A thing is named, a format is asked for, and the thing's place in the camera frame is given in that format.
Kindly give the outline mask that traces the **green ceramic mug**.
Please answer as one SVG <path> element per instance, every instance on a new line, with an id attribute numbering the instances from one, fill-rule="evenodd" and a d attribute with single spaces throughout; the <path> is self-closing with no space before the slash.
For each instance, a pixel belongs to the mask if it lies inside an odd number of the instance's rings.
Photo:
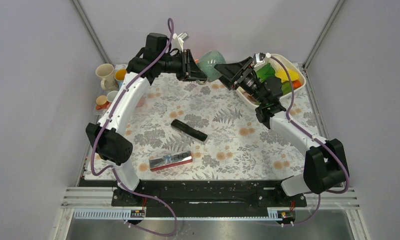
<path id="1" fill-rule="evenodd" d="M 222 74 L 215 69 L 215 65 L 225 63 L 225 58 L 217 50 L 207 52 L 197 61 L 198 67 L 207 76 L 207 82 L 213 82 L 222 76 Z"/>

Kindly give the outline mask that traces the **cream ceramic mug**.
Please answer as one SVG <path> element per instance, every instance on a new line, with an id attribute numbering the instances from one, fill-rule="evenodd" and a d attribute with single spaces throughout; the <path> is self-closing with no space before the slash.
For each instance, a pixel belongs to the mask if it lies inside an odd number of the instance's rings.
<path id="1" fill-rule="evenodd" d="M 95 74 L 100 79 L 101 88 L 104 91 L 118 90 L 118 84 L 114 78 L 115 69 L 112 64 L 104 63 L 97 67 Z"/>

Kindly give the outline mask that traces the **salmon pink printed mug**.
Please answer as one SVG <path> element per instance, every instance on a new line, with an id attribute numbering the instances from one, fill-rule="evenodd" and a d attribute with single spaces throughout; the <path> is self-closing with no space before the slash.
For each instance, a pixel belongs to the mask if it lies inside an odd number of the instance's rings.
<path id="1" fill-rule="evenodd" d="M 106 100 L 108 101 L 108 104 L 106 106 L 107 109 L 110 108 L 111 104 L 113 103 L 113 101 L 115 100 L 116 96 L 118 95 L 119 91 L 118 90 L 112 90 L 110 91 L 107 96 L 106 96 Z"/>

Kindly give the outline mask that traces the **small orange cup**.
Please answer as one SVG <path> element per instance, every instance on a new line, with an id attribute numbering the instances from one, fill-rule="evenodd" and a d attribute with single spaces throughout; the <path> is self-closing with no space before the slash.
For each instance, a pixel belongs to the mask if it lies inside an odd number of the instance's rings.
<path id="1" fill-rule="evenodd" d="M 95 100 L 95 109 L 96 110 L 102 110 L 102 109 L 107 109 L 107 106 L 109 105 L 109 101 L 107 100 L 106 95 L 100 95 L 96 98 Z"/>

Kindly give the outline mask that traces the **light pink mug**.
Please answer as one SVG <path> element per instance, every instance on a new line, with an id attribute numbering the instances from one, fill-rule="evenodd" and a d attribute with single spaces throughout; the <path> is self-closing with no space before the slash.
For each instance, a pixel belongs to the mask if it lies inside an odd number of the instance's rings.
<path id="1" fill-rule="evenodd" d="M 142 107 L 144 104 L 145 104 L 145 97 L 142 96 L 142 97 L 140 98 L 140 100 L 138 101 L 136 107 L 137 107 L 137 108 L 140 108 L 140 107 Z"/>

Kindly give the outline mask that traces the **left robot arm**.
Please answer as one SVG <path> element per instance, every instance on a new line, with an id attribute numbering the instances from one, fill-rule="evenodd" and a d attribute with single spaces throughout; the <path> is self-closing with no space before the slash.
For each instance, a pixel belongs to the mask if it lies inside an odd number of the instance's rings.
<path id="1" fill-rule="evenodd" d="M 143 199 L 142 190 L 129 158 L 133 145 L 123 135 L 136 105 L 154 80 L 162 73 L 175 74 L 179 81 L 206 81 L 207 75 L 197 66 L 189 49 L 184 47 L 188 34 L 150 33 L 141 48 L 127 65 L 126 74 L 117 96 L 96 124 L 89 123 L 86 134 L 93 154 L 98 154 L 117 175 L 117 185 L 125 190 L 124 199 L 132 206 Z"/>

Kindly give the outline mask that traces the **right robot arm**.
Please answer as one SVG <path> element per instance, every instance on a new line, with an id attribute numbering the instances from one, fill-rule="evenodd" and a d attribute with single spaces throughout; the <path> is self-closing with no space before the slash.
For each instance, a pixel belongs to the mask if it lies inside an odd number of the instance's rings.
<path id="1" fill-rule="evenodd" d="M 337 140 L 314 134 L 297 123 L 290 108 L 280 103 L 282 82 L 272 76 L 261 81 L 254 69 L 257 61 L 248 57 L 241 62 L 214 66 L 222 76 L 220 81 L 229 90 L 242 88 L 259 105 L 256 118 L 266 128 L 280 134 L 304 156 L 304 170 L 280 182 L 274 193 L 276 203 L 287 206 L 294 196 L 305 193 L 345 193 L 350 186 L 350 175 L 343 144 Z"/>

